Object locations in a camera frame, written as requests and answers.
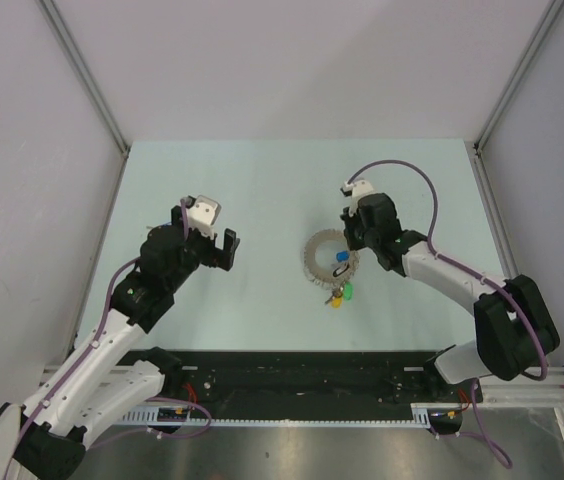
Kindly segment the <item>key with black tag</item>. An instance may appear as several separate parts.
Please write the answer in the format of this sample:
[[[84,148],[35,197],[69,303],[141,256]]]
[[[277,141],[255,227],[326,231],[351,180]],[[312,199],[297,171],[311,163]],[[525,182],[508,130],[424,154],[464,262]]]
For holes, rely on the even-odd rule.
[[[340,265],[333,270],[332,275],[334,278],[338,278],[344,275],[349,269],[350,266],[348,264]]]

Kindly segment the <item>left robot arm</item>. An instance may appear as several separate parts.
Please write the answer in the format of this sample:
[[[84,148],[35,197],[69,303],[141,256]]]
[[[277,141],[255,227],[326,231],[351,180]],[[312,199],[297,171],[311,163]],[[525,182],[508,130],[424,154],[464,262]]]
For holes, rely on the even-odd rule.
[[[138,256],[113,274],[101,318],[86,339],[22,404],[0,409],[7,442],[0,446],[0,479],[13,478],[16,465],[39,479],[67,479],[125,413],[181,392],[181,364],[160,348],[145,353],[117,382],[101,383],[174,306],[176,292],[199,267],[232,268],[240,240],[227,229],[223,244],[216,244],[220,211],[218,202],[202,195],[181,199],[170,222],[152,228]]]

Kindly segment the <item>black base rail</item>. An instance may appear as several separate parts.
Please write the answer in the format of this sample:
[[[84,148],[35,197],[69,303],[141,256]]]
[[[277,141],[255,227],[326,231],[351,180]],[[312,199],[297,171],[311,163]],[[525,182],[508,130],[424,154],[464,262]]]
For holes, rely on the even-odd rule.
[[[171,398],[219,419],[405,420],[415,404],[459,408],[472,383],[446,385],[412,352],[180,351],[158,356]]]

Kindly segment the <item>key with green tag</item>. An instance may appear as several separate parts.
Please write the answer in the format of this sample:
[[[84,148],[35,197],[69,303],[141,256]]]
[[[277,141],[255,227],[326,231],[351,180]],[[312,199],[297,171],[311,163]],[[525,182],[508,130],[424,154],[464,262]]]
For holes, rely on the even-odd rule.
[[[344,301],[350,301],[353,298],[353,285],[351,283],[345,283],[342,287],[342,299]]]

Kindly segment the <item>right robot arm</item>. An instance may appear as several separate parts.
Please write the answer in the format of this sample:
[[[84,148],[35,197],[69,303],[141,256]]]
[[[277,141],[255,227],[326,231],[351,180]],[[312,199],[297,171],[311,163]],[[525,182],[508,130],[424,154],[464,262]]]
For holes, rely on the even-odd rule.
[[[473,317],[474,340],[428,361],[423,388],[431,399],[448,400],[469,379],[527,376],[534,365],[541,368],[536,380],[545,378],[547,356],[561,339],[533,279],[489,277],[433,252],[429,237],[401,226],[394,202],[384,193],[353,198],[341,219],[351,250],[371,250],[384,270],[433,288]]]

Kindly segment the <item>key with blue tag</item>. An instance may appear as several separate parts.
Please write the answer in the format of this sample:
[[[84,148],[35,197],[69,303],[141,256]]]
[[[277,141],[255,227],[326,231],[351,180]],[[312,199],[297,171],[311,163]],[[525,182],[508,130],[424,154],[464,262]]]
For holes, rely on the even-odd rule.
[[[145,229],[147,230],[147,233],[148,233],[152,230],[164,228],[164,227],[171,226],[171,225],[172,225],[172,222],[167,221],[167,222],[164,222],[164,223],[161,223],[161,224],[158,224],[158,225],[148,225],[148,226],[145,227]]]

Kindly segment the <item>large metal keyring disc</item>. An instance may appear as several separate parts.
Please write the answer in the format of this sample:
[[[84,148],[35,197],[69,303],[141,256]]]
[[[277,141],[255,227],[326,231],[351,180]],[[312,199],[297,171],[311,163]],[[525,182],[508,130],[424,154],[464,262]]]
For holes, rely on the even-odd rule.
[[[350,253],[348,265],[350,269],[342,276],[334,278],[333,258],[339,251],[347,250]],[[305,243],[302,255],[304,274],[314,285],[331,290],[340,287],[354,277],[358,265],[359,255],[348,248],[344,234],[336,229],[324,229],[313,234]]]

